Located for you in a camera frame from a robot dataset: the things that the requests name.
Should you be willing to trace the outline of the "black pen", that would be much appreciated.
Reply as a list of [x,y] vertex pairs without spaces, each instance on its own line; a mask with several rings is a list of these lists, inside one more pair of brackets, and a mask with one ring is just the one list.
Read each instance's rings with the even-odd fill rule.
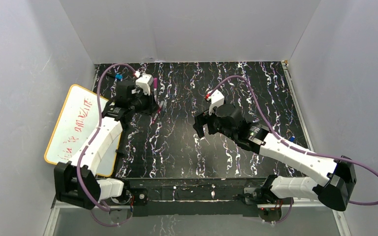
[[165,112],[166,110],[167,110],[167,101],[165,100],[165,101],[163,101],[161,111],[162,111],[162,112]]

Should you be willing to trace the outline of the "magenta pen cap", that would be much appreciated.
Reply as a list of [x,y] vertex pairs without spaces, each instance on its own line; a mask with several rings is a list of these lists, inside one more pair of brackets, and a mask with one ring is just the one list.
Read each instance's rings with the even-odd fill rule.
[[158,79],[157,78],[154,78],[153,86],[154,86],[154,90],[157,90],[157,86],[158,86]]

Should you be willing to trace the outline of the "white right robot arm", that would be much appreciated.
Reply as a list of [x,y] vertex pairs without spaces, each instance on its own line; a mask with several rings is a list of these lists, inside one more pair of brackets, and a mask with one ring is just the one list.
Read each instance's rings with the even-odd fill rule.
[[223,134],[241,149],[270,157],[305,174],[304,177],[268,176],[261,188],[250,194],[255,200],[305,198],[318,200],[336,211],[346,210],[356,184],[353,164],[318,158],[306,148],[283,142],[268,127],[246,121],[241,110],[232,104],[196,115],[193,128],[200,138],[205,135],[204,126],[210,135]]

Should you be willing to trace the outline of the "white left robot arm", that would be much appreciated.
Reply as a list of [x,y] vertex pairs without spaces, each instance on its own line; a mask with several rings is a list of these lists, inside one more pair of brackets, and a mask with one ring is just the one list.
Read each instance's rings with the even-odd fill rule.
[[115,97],[98,107],[95,129],[67,162],[54,168],[56,199],[77,207],[101,207],[109,198],[123,196],[125,183],[115,178],[97,179],[97,169],[114,140],[134,114],[151,115],[158,109],[152,93],[152,76],[121,81]]

